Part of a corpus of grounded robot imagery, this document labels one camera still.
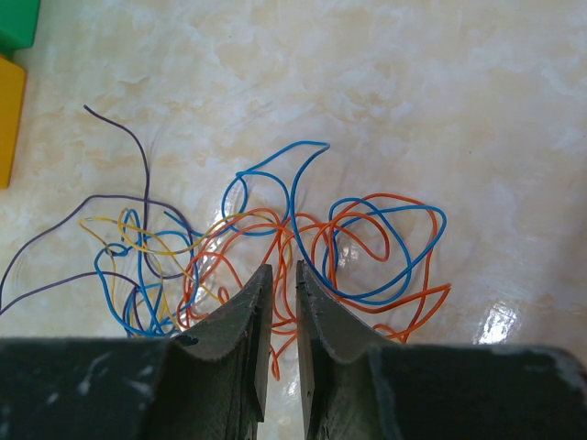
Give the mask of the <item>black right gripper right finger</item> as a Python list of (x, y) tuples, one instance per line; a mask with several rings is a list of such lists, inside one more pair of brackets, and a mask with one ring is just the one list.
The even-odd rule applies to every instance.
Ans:
[(552, 346), (400, 345), (296, 268), (309, 439), (583, 439), (586, 371)]

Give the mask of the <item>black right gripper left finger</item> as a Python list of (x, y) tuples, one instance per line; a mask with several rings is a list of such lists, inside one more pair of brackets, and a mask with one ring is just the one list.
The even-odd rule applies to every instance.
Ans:
[(172, 338), (5, 338), (4, 439), (252, 439), (264, 418), (272, 269)]

